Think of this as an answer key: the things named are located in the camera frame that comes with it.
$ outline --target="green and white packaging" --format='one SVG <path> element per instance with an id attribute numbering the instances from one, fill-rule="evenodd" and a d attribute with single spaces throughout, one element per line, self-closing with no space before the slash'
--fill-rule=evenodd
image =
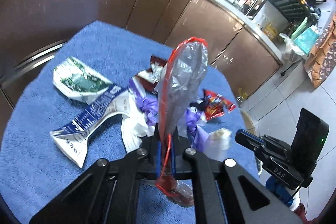
<path id="1" fill-rule="evenodd" d="M 54 68 L 53 84 L 66 97 L 91 104 L 113 82 L 74 57 Z"/>

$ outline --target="snack wrapper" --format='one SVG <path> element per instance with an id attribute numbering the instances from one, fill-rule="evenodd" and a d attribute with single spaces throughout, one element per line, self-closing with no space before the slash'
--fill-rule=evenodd
<path id="1" fill-rule="evenodd" d="M 210 121 L 213 118 L 221 117 L 225 114 L 223 109 L 223 100 L 217 93 L 210 90 L 203 90 L 206 107 L 204 110 L 205 118 Z"/>
<path id="2" fill-rule="evenodd" d="M 89 105 L 112 82 L 77 58 L 69 57 L 54 68 L 53 84 L 66 97 Z"/>
<path id="3" fill-rule="evenodd" d="M 58 148 L 80 168 L 88 151 L 88 138 L 108 118 L 124 114 L 129 116 L 127 89 L 111 84 L 92 104 L 71 122 L 50 132 Z"/>
<path id="4" fill-rule="evenodd" d="M 217 94 L 210 90 L 203 90 L 203 93 L 205 101 L 204 114 L 207 121 L 216 117 L 223 116 L 225 114 L 223 106 L 225 106 L 228 113 L 236 108 L 236 105 L 234 103 L 227 100 L 220 94 Z"/>

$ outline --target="white plastic bag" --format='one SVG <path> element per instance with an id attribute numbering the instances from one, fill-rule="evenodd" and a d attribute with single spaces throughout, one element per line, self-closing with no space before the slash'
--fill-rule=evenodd
<path id="1" fill-rule="evenodd" d="M 294 44 L 293 40 L 288 37 L 288 35 L 284 33 L 279 34 L 286 43 L 285 53 L 283 54 L 283 58 L 288 61 L 290 64 L 294 64 L 299 61 L 305 53 L 300 50 L 300 48 Z"/>

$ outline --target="blue terry cloth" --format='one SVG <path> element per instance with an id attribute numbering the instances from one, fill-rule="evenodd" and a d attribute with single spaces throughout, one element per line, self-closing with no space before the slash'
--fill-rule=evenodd
<path id="1" fill-rule="evenodd" d="M 0 193 L 22 224 L 67 187 L 99 158 L 117 160 L 125 156 L 121 138 L 121 116 L 108 119 L 91 140 L 83 168 L 71 162 L 49 136 L 49 132 L 71 121 L 86 106 L 66 98 L 53 86 L 53 68 L 74 56 L 119 86 L 150 65 L 151 55 L 167 59 L 172 49 L 150 39 L 99 21 L 84 27 L 49 61 L 25 89 L 8 122 L 0 152 Z M 218 70 L 209 68 L 202 89 L 220 93 L 235 102 L 230 86 Z M 206 132 L 222 127 L 233 133 L 244 128 L 236 108 L 204 126 Z M 231 135 L 228 157 L 236 159 L 258 179 L 253 152 L 238 145 Z M 195 223 L 194 208 L 169 202 L 158 189 L 140 189 L 137 223 Z"/>

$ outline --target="blue and white packaging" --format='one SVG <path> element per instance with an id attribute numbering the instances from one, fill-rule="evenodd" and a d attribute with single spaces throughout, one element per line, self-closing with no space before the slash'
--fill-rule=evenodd
<path id="1" fill-rule="evenodd" d="M 129 92 L 115 84 L 101 94 L 70 123 L 50 132 L 58 148 L 80 168 L 88 151 L 88 138 L 108 118 L 130 116 Z"/>

